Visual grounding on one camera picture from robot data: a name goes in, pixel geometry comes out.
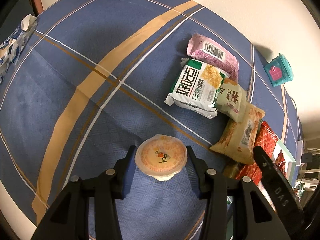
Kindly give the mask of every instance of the blue tablecloth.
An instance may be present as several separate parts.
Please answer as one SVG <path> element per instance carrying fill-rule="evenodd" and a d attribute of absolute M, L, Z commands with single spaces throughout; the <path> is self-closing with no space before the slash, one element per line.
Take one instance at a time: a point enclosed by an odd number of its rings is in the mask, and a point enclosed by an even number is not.
<path fill-rule="evenodd" d="M 209 120 L 164 103 L 194 33 L 236 56 L 248 100 L 265 110 L 264 119 L 295 156 L 301 131 L 290 96 L 270 85 L 267 62 L 250 41 L 202 5 L 60 0 L 37 22 L 0 85 L 0 179 L 35 224 L 70 175 L 95 177 L 130 145 L 156 134 L 181 139 L 209 167 L 223 170 L 228 158 L 208 149 L 228 117 Z M 116 205 L 123 239 L 187 240 L 198 237 L 205 201 L 193 194 L 185 169 L 164 182 L 136 169 L 129 195 Z M 94 238 L 93 212 L 90 205 Z"/>

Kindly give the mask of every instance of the wall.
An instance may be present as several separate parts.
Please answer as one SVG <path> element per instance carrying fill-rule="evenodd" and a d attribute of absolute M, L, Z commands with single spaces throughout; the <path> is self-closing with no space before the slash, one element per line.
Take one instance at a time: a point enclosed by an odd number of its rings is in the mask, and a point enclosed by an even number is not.
<path fill-rule="evenodd" d="M 57 0 L 42 0 L 44 8 Z M 271 61 L 289 60 L 294 80 L 285 84 L 294 98 L 305 137 L 320 134 L 320 29 L 300 0 L 194 0 L 237 28 Z"/>
<path fill-rule="evenodd" d="M 36 226 L 25 216 L 12 200 L 0 181 L 0 209 L 12 230 L 21 240 L 30 240 Z"/>
<path fill-rule="evenodd" d="M 318 138 L 314 137 L 306 141 L 306 148 L 309 149 L 319 149 L 320 148 L 320 136 Z"/>

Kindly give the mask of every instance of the green snack package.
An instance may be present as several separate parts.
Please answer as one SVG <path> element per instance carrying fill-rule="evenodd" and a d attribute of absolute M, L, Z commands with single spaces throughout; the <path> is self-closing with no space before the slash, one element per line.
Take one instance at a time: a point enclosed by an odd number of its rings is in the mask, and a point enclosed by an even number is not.
<path fill-rule="evenodd" d="M 183 60 L 183 69 L 164 101 L 195 111 L 209 119 L 217 116 L 215 104 L 226 72 L 199 60 Z"/>

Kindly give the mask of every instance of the beige snack bag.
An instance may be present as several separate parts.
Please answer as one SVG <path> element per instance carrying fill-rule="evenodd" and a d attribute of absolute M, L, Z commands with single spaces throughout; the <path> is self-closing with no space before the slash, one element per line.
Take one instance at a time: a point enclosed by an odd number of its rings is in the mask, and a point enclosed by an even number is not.
<path fill-rule="evenodd" d="M 219 112 L 226 114 L 235 122 L 242 122 L 247 106 L 247 91 L 229 78 L 220 87 L 216 102 Z"/>
<path fill-rule="evenodd" d="M 247 102 L 242 122 L 229 119 L 220 140 L 210 150 L 225 154 L 236 162 L 253 164 L 253 145 L 256 139 L 259 120 L 265 112 Z"/>

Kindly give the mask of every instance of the red snack package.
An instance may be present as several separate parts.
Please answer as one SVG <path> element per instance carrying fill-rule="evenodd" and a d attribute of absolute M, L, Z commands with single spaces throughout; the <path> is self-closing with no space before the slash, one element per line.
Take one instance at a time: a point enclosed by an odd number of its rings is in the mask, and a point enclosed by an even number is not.
<path fill-rule="evenodd" d="M 280 151 L 275 164 L 279 167 L 279 170 L 282 172 L 282 174 L 287 177 L 287 173 L 285 172 L 285 159 L 282 153 L 282 150 Z"/>
<path fill-rule="evenodd" d="M 254 146 L 260 145 L 262 149 L 268 154 L 271 158 L 273 151 L 275 150 L 276 143 L 278 141 L 278 137 L 270 128 L 266 121 L 263 121 L 261 124 L 261 128 L 259 134 L 256 138 Z M 236 176 L 236 179 L 240 179 L 243 176 L 248 176 L 252 179 L 252 181 L 258 185 L 261 180 L 262 173 L 260 168 L 256 163 L 252 165 L 245 165 Z"/>

